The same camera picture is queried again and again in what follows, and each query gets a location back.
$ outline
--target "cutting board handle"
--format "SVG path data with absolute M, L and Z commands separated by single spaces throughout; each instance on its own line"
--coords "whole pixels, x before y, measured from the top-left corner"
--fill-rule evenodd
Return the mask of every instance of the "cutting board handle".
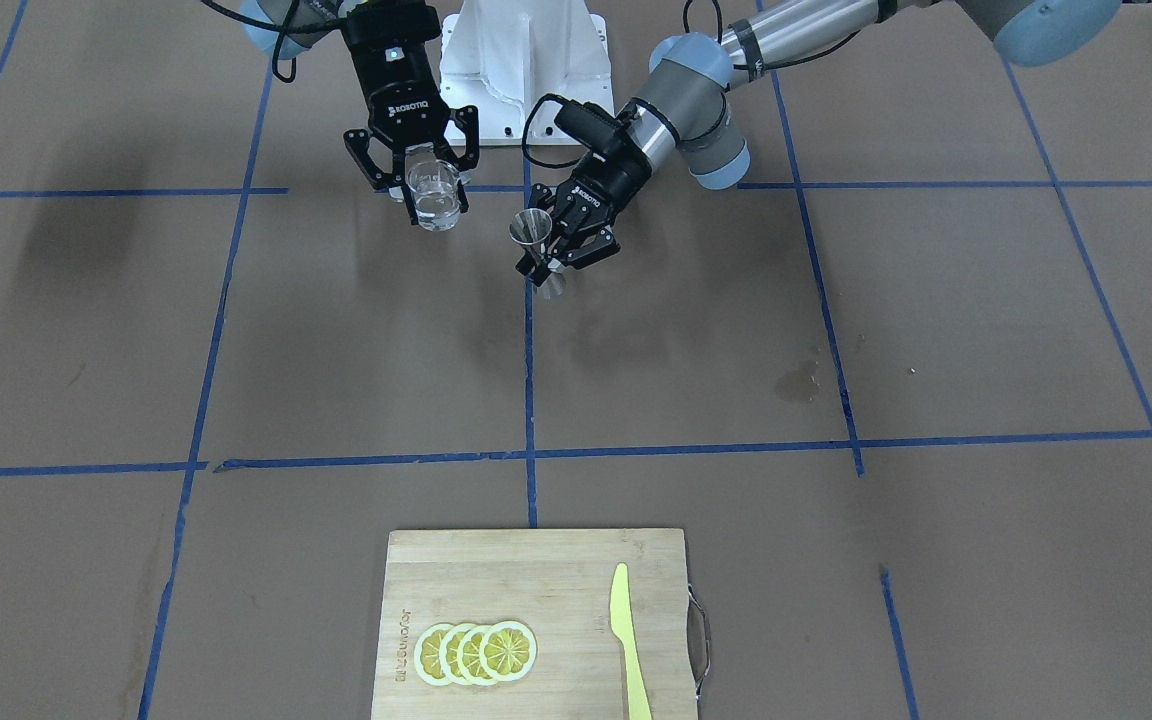
M 698 666 L 696 666 L 695 659 L 692 659 L 692 661 L 691 661 L 692 676 L 696 679 L 696 702 L 699 703 L 700 702 L 700 694 L 702 694 L 702 691 L 704 689 L 704 685 L 705 685 L 705 679 L 708 679 L 708 670 L 710 670 L 710 667 L 712 667 L 712 662 L 710 661 L 710 652 L 708 652 L 708 647 L 710 647 L 708 613 L 705 612 L 704 602 L 700 602 L 700 598 L 698 597 L 698 594 L 696 594 L 696 586 L 692 585 L 691 583 L 687 583 L 687 602 L 689 602 L 689 612 L 687 613 L 687 624 L 689 626 L 689 629 L 690 629 L 690 626 L 692 623 L 692 619 L 699 619 L 700 620 L 700 637 L 704 641 L 703 642 L 703 646 L 704 646 L 704 650 L 705 650 L 705 657 L 704 657 L 704 660 L 703 660 L 699 669 L 698 669 Z M 692 612 L 690 612 L 691 607 L 696 608 L 695 614 L 692 614 Z M 689 655 L 689 657 L 691 655 L 691 643 L 687 643 L 687 655 Z

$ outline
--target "metal handle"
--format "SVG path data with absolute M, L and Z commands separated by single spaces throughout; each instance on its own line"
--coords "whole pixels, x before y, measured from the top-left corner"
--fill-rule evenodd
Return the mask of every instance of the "metal handle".
M 705 606 L 702 605 L 700 598 L 696 597 L 696 588 L 691 583 L 687 583 L 687 601 L 689 602 L 689 606 L 695 607 L 696 611 L 700 613 L 700 630 L 703 634 L 703 638 L 705 641 L 705 666 L 704 669 L 700 670 L 700 676 L 696 679 L 696 702 L 700 702 L 700 694 L 705 684 L 705 679 L 708 679 L 710 667 L 713 666 L 712 661 L 710 661 L 710 658 L 712 655 L 710 655 L 708 652 L 710 649 L 708 614 L 707 612 L 705 612 Z

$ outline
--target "knife handle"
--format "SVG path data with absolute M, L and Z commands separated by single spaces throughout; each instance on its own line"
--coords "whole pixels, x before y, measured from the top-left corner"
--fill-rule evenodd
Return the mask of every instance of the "knife handle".
M 639 649 L 634 644 L 626 644 L 626 689 L 630 700 L 630 720 L 652 720 L 649 688 L 643 683 L 643 667 L 639 666 Z

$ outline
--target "yellow lemon slice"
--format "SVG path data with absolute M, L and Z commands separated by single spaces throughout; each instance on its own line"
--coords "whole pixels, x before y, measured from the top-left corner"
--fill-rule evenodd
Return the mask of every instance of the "yellow lemon slice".
M 416 641 L 416 674 L 420 680 L 435 687 L 450 685 L 452 680 L 444 674 L 444 666 L 438 661 L 438 649 L 444 642 L 444 635 L 452 629 L 452 623 L 431 626 Z
M 492 629 L 492 626 L 476 626 L 470 632 L 465 632 L 465 637 L 461 638 L 460 647 L 457 647 L 457 657 L 461 660 L 461 676 L 468 680 L 471 685 L 483 685 L 492 687 L 499 682 L 499 680 L 492 679 L 486 670 L 483 669 L 483 661 L 480 657 L 480 647 L 483 647 L 483 639 L 486 638 L 486 632 Z
M 522 679 L 536 662 L 536 635 L 516 620 L 491 626 L 479 647 L 479 665 L 490 679 L 508 683 Z
M 444 677 L 457 685 L 470 684 L 465 675 L 461 674 L 461 642 L 465 638 L 465 632 L 477 628 L 476 623 L 461 623 L 453 626 L 438 643 L 438 666 L 444 670 Z

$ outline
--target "white plastic stand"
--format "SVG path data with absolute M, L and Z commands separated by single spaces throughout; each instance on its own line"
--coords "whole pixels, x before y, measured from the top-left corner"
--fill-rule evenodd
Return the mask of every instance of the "white plastic stand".
M 522 126 L 547 92 L 581 103 L 612 101 L 607 20 L 585 0 L 465 0 L 444 20 L 444 100 L 477 105 L 483 145 L 520 145 Z M 558 105 L 545 104 L 531 123 L 531 145 L 575 145 L 553 124 Z M 465 137 L 448 126 L 447 141 Z

